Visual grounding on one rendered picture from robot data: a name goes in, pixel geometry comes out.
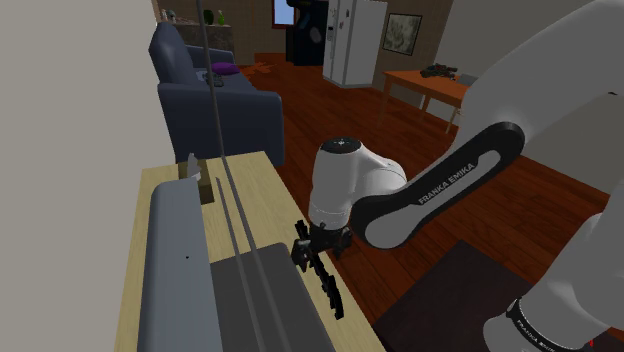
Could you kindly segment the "light wooden table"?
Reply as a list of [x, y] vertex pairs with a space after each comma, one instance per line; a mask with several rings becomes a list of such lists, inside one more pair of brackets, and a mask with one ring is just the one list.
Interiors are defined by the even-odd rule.
[[[297, 237], [294, 224], [304, 215], [285, 187], [274, 166], [263, 152], [227, 158], [233, 180], [257, 247], [285, 243], [291, 247]], [[206, 161], [209, 177], [220, 178], [226, 206], [219, 197], [202, 207], [208, 255], [212, 262], [234, 255], [224, 212], [230, 213], [238, 248], [245, 253], [249, 245], [226, 173], [219, 158]], [[121, 300], [114, 352], [137, 352], [139, 316], [144, 276], [148, 219], [151, 195], [162, 182], [179, 178], [176, 165], [146, 168], [141, 173], [128, 264]], [[328, 255], [320, 259], [335, 277], [345, 316], [337, 320], [329, 309], [329, 300], [312, 270], [300, 274], [320, 320], [336, 352], [386, 352], [365, 315], [357, 305]]]

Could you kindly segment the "dark robot stand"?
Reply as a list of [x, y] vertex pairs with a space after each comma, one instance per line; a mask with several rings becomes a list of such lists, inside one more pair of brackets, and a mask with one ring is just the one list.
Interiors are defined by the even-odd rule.
[[535, 284], [460, 240], [373, 328], [387, 352], [490, 352], [484, 323]]

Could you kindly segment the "thin grey metal pole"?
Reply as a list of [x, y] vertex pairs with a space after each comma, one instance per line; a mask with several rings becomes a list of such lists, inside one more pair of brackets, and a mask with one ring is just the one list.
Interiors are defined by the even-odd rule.
[[[234, 182], [233, 179], [233, 175], [230, 169], [230, 166], [228, 164], [228, 160], [227, 157], [225, 155], [225, 149], [224, 149], [224, 142], [223, 142], [223, 135], [222, 135], [222, 128], [221, 128], [221, 121], [220, 121], [220, 115], [219, 115], [219, 108], [218, 108], [218, 101], [216, 98], [216, 89], [215, 89], [215, 85], [214, 85], [214, 74], [212, 72], [212, 63], [211, 63], [211, 57], [210, 57], [210, 52], [209, 52], [209, 43], [208, 43], [208, 38], [207, 38], [207, 32], [206, 32], [206, 25], [205, 25], [205, 21], [203, 19], [203, 0], [195, 0], [196, 3], [196, 8], [197, 8], [197, 12], [198, 12], [198, 20], [200, 23], [200, 35], [202, 37], [202, 41], [203, 41], [203, 51], [204, 51], [204, 61], [205, 61], [205, 66], [206, 66], [206, 70], [207, 70], [207, 74], [206, 77], [208, 79], [208, 85], [210, 87], [210, 95], [211, 95], [211, 100], [212, 100], [212, 108], [213, 108], [213, 115], [214, 115], [214, 120], [215, 120], [215, 127], [216, 127], [216, 132], [217, 132], [217, 137], [218, 137], [218, 144], [219, 144], [219, 149], [220, 149], [220, 159], [222, 161], [223, 167], [224, 167], [224, 171], [226, 173], [227, 179], [228, 179], [228, 183], [229, 183], [229, 187], [231, 189], [232, 195], [233, 195], [233, 199], [235, 201], [236, 207], [237, 207], [237, 211], [241, 220], [241, 224], [243, 226], [243, 230], [245, 232], [246, 235], [246, 239], [250, 248], [250, 253], [251, 253], [251, 257], [254, 259], [254, 262], [256, 264], [256, 269], [258, 271], [258, 277], [260, 279], [260, 283], [261, 286], [263, 288], [263, 291], [265, 292], [266, 298], [267, 298], [267, 303], [268, 306], [270, 308], [271, 311], [271, 316], [273, 318], [273, 322], [274, 322], [274, 326], [275, 329], [277, 330], [277, 334], [280, 340], [280, 344], [284, 350], [284, 352], [293, 352], [283, 321], [281, 319], [281, 316], [279, 314], [278, 308], [277, 308], [277, 304], [276, 301], [273, 297], [272, 294], [272, 290], [271, 287], [269, 285], [268, 282], [268, 278], [265, 272], [265, 269], [263, 267], [263, 263], [261, 261], [261, 258], [259, 256], [258, 250], [257, 250], [257, 246], [254, 240], [254, 236], [253, 233], [251, 231], [251, 227], [249, 225], [249, 222], [247, 220], [236, 184]], [[220, 181], [217, 181], [218, 183], [218, 188], [219, 188], [219, 192], [220, 195], [223, 197], [223, 190], [222, 190], [222, 186]], [[241, 284], [242, 284], [242, 288], [245, 294], [245, 299], [247, 302], [247, 306], [249, 309], [249, 314], [250, 314], [250, 318], [251, 318], [251, 322], [252, 322], [252, 326], [254, 329], [254, 334], [256, 337], [256, 341], [257, 341], [257, 345], [258, 345], [258, 349], [259, 352], [268, 352], [268, 349], [266, 347], [266, 343], [265, 343], [265, 339], [264, 339], [264, 335], [262, 333], [262, 329], [260, 328], [259, 325], [259, 319], [258, 319], [258, 315], [257, 315], [257, 309], [254, 305], [254, 301], [253, 298], [251, 296], [251, 290], [249, 287], [249, 280], [248, 280], [248, 276], [245, 272], [244, 269], [244, 265], [242, 262], [242, 256], [240, 254], [239, 251], [239, 247], [238, 247], [238, 242], [236, 240], [234, 231], [233, 231], [233, 226], [232, 226], [232, 222], [230, 219], [230, 215], [227, 209], [227, 205], [226, 205], [226, 201], [222, 200], [222, 206], [223, 206], [223, 210], [224, 213], [226, 215], [226, 220], [228, 223], [228, 229], [230, 232], [230, 237], [231, 237], [231, 241], [232, 241], [232, 245], [233, 245], [233, 249], [234, 249], [234, 254], [235, 254], [235, 259], [237, 262], [237, 266], [238, 266], [238, 270], [239, 270], [239, 274], [241, 277]]]

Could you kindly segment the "grey open laptop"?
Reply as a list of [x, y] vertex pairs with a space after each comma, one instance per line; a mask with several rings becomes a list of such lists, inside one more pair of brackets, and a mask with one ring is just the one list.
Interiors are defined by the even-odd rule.
[[210, 262], [198, 184], [151, 196], [137, 352], [336, 352], [287, 247]]

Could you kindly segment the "orange wooden table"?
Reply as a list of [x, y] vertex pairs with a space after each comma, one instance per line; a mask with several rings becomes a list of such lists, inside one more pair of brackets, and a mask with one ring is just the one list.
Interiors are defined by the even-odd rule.
[[451, 126], [461, 109], [464, 95], [469, 89], [468, 85], [461, 84], [459, 80], [441, 76], [423, 78], [420, 70], [384, 71], [383, 75], [385, 77], [385, 81], [380, 112], [377, 119], [378, 125], [380, 125], [383, 121], [391, 88], [394, 85], [398, 85], [419, 93], [424, 97], [423, 105], [420, 109], [421, 118], [425, 117], [426, 110], [432, 99], [452, 106], [454, 110], [446, 128], [446, 133], [449, 133]]

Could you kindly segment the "dark blue sofa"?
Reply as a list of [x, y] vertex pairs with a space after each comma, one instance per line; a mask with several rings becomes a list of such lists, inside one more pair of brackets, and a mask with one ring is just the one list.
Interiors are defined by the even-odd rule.
[[207, 82], [213, 64], [235, 62], [230, 51], [184, 43], [170, 23], [157, 25], [148, 49], [159, 78], [158, 96], [175, 161], [263, 151], [274, 166], [285, 161], [282, 99], [256, 89], [241, 73]]

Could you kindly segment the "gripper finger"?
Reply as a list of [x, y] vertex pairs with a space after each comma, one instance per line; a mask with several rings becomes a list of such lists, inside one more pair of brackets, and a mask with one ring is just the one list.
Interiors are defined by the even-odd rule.
[[342, 253], [351, 246], [352, 233], [349, 227], [344, 227], [336, 233], [336, 241], [333, 245], [333, 255], [339, 259]]
[[307, 225], [303, 220], [298, 220], [295, 223], [295, 230], [298, 237], [294, 240], [291, 249], [291, 260], [298, 266], [302, 272], [306, 272], [311, 261], [311, 251], [309, 248], [310, 239], [308, 234]]

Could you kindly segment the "window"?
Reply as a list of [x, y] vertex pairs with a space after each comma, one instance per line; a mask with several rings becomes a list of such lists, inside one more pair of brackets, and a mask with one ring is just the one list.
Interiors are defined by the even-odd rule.
[[273, 1], [273, 26], [276, 28], [291, 26], [295, 22], [295, 9], [291, 7], [287, 0]]

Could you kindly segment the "white fridge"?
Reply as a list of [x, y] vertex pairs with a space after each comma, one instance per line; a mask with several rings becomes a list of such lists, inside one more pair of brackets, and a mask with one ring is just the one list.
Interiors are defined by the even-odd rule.
[[371, 87], [387, 3], [328, 0], [323, 77], [341, 88]]

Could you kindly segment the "black cabinet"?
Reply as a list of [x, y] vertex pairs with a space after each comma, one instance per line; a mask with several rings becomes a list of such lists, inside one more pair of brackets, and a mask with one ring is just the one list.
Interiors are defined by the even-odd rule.
[[286, 0], [299, 10], [297, 22], [286, 29], [286, 60], [295, 66], [322, 66], [328, 20], [328, 0]]

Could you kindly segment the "dark sideboard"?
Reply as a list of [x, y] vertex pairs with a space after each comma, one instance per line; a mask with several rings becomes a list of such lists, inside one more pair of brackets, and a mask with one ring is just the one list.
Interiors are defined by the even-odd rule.
[[[187, 18], [178, 17], [173, 10], [160, 9], [162, 21], [170, 22], [179, 32], [187, 45], [202, 46], [200, 24]], [[233, 31], [230, 25], [205, 25], [210, 48], [234, 51]]]

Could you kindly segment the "framed wall picture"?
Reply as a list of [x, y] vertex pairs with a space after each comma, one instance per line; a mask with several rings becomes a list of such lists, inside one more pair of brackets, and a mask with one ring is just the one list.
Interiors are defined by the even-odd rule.
[[382, 48], [386, 51], [411, 56], [421, 22], [421, 15], [390, 13]]

